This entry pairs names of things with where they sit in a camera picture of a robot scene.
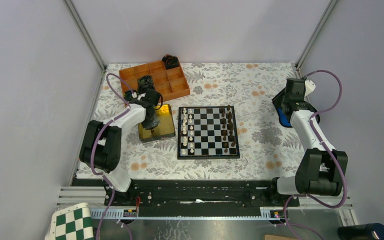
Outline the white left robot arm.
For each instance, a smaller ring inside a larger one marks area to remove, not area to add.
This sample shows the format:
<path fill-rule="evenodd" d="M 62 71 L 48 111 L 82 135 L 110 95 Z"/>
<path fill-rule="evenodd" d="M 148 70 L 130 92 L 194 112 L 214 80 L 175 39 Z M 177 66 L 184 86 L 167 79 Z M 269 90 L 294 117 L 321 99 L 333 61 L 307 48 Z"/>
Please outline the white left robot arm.
<path fill-rule="evenodd" d="M 163 96 L 154 89 L 133 91 L 130 96 L 129 101 L 123 99 L 125 108 L 118 115 L 104 122 L 89 121 L 79 152 L 79 160 L 117 191 L 115 197 L 124 206 L 134 202 L 135 192 L 129 188 L 131 177 L 120 165 L 123 134 L 138 124 L 146 130 L 156 128 L 160 123 L 156 110 L 163 105 Z"/>

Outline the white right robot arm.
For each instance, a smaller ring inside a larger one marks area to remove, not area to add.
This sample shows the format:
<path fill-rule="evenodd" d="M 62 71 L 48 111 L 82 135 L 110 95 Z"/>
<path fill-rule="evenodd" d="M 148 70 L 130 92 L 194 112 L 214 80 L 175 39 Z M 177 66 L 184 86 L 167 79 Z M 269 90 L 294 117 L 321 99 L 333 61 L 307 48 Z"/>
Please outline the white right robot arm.
<path fill-rule="evenodd" d="M 287 195 L 310 194 L 339 196 L 348 156 L 327 140 L 318 125 L 316 109 L 307 101 L 307 93 L 315 87 L 310 80 L 289 78 L 272 102 L 283 127 L 293 128 L 305 150 L 295 176 L 276 180 L 276 187 L 267 191 L 267 201 L 281 205 Z"/>

